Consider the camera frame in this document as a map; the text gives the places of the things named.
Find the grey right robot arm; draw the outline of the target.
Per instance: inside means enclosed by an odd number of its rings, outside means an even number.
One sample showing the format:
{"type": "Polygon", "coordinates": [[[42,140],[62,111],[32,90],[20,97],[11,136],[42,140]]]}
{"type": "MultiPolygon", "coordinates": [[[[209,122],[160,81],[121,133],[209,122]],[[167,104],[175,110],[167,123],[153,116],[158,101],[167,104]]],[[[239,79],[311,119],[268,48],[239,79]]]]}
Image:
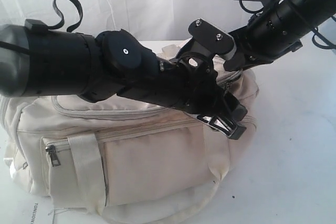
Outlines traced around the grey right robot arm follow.
{"type": "Polygon", "coordinates": [[[226,71],[247,70],[273,63],[302,47],[300,39],[313,32],[327,49],[335,44],[327,41],[317,28],[335,15],[335,0],[236,0],[260,2],[259,10],[249,10],[246,26],[231,31],[237,47],[232,59],[225,61],[226,71]]]}

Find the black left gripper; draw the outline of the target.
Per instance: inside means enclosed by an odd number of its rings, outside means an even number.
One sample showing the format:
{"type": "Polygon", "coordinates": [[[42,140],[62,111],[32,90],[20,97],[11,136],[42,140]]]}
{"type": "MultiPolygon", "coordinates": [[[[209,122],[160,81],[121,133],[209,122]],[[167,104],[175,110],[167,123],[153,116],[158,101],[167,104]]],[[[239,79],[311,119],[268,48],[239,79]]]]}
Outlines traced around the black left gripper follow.
{"type": "Polygon", "coordinates": [[[212,59],[204,56],[182,56],[174,62],[160,60],[159,75],[143,77],[128,83],[117,95],[197,115],[196,119],[231,140],[238,140],[246,131],[240,122],[248,113],[233,94],[225,94],[216,82],[217,71],[212,59]],[[222,99],[233,118],[214,115],[222,99]]]}

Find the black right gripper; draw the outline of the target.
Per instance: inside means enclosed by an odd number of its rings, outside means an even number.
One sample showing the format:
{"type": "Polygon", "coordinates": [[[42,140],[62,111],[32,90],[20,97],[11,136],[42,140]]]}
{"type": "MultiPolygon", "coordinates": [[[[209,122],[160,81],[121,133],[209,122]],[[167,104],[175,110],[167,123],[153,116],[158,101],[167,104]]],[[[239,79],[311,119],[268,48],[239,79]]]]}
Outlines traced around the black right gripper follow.
{"type": "Polygon", "coordinates": [[[254,14],[244,27],[231,31],[236,52],[223,64],[226,71],[267,65],[302,47],[300,39],[310,28],[290,0],[275,1],[261,14],[254,14]]]}

